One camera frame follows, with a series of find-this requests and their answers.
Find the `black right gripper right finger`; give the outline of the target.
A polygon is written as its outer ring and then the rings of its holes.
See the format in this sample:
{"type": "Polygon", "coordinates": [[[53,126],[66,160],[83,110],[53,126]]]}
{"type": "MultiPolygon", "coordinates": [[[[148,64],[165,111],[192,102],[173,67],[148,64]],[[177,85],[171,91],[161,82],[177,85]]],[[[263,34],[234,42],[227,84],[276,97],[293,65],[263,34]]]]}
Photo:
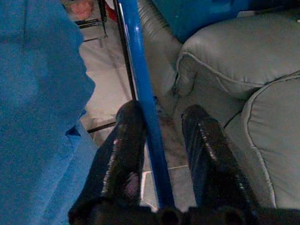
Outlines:
{"type": "Polygon", "coordinates": [[[186,108],[181,119],[197,206],[257,207],[253,190],[219,122],[199,105],[186,108]]]}

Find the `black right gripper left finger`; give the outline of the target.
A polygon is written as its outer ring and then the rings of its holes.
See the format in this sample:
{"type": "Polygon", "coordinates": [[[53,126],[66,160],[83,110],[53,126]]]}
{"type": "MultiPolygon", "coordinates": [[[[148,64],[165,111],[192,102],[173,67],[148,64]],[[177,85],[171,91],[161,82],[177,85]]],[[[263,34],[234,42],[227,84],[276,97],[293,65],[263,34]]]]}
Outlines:
{"type": "Polygon", "coordinates": [[[84,187],[72,206],[79,211],[98,199],[139,205],[147,127],[137,100],[117,112],[116,125],[97,150],[84,187]]]}

